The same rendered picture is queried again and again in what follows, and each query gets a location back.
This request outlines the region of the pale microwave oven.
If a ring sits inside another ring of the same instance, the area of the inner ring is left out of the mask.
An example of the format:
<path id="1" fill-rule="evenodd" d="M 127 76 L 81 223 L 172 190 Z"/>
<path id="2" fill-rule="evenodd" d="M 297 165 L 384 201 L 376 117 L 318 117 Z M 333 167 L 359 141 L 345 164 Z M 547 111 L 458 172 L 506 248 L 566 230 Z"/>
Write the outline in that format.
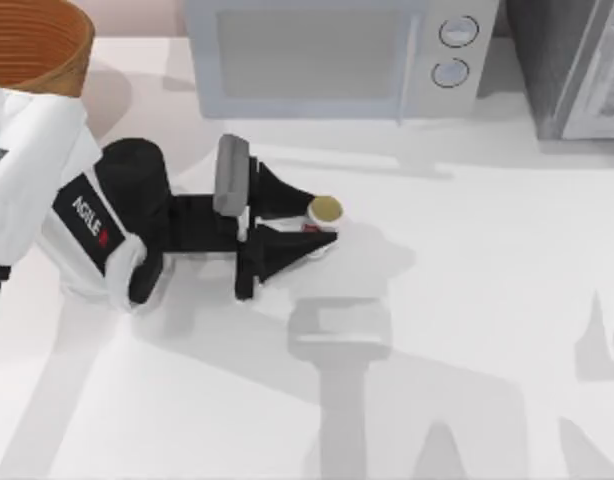
<path id="1" fill-rule="evenodd" d="M 424 118 L 455 118 L 467 115 L 478 93 L 483 67 L 496 23 L 500 0 L 414 0 L 420 12 L 408 47 L 403 115 L 395 121 Z M 439 38 L 445 20 L 468 15 L 479 24 L 478 37 L 462 48 L 449 48 Z M 458 57 L 471 69 L 459 87 L 443 89 L 430 78 L 440 61 Z"/>

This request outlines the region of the microwave oven door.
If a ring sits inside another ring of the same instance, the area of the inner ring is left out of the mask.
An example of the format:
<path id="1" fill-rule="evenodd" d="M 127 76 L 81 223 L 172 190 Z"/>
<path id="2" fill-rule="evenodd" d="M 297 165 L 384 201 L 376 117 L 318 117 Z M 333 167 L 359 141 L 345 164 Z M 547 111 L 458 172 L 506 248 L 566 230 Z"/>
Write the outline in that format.
<path id="1" fill-rule="evenodd" d="M 183 0 L 212 119 L 399 119 L 414 0 Z"/>

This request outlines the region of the brown woven basket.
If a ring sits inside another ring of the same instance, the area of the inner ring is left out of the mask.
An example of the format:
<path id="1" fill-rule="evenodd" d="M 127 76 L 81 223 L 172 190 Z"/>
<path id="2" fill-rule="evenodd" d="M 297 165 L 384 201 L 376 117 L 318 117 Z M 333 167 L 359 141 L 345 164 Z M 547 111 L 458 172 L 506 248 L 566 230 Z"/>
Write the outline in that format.
<path id="1" fill-rule="evenodd" d="M 69 0 L 0 0 L 0 87 L 80 97 L 95 33 Z"/>

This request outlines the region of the pale grey rounded box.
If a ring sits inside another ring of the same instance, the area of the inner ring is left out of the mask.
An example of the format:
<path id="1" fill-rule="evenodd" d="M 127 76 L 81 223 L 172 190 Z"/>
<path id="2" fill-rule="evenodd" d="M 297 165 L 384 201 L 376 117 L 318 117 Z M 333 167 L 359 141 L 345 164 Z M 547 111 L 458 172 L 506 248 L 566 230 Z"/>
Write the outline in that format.
<path id="1" fill-rule="evenodd" d="M 249 180 L 249 142 L 233 134 L 222 135 L 215 168 L 214 210 L 225 217 L 238 217 L 248 202 Z"/>

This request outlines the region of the white cup with tan lid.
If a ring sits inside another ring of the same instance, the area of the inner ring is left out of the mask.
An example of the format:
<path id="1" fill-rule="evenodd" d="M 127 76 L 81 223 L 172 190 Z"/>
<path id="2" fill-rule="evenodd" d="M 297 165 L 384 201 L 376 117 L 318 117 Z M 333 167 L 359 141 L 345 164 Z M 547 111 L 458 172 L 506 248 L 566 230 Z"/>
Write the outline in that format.
<path id="1" fill-rule="evenodd" d="M 343 217 L 343 206 L 333 196 L 316 196 L 310 201 L 301 230 L 306 233 L 331 233 L 333 241 L 314 252 L 307 258 L 317 260 L 322 258 L 338 239 L 339 224 Z"/>

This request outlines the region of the microwave oven knob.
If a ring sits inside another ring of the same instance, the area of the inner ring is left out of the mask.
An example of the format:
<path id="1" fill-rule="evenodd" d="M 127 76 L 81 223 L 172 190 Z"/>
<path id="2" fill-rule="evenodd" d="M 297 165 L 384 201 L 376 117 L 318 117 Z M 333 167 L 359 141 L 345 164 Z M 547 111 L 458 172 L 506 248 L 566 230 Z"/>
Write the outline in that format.
<path id="1" fill-rule="evenodd" d="M 470 73 L 470 66 L 465 60 L 451 57 L 437 62 L 431 69 L 430 78 L 437 87 L 452 89 L 464 84 Z"/>
<path id="2" fill-rule="evenodd" d="M 478 37 L 479 30 L 476 19 L 463 15 L 445 20 L 439 29 L 439 38 L 449 48 L 462 48 Z"/>

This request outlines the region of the grey cabinet with dark inside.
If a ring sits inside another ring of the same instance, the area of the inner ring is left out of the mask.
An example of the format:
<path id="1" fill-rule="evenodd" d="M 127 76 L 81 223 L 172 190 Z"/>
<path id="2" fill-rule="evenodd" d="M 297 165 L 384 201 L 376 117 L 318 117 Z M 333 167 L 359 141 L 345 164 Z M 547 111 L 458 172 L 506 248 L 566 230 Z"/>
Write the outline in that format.
<path id="1" fill-rule="evenodd" d="M 614 139 L 614 0 L 506 0 L 544 140 Z"/>

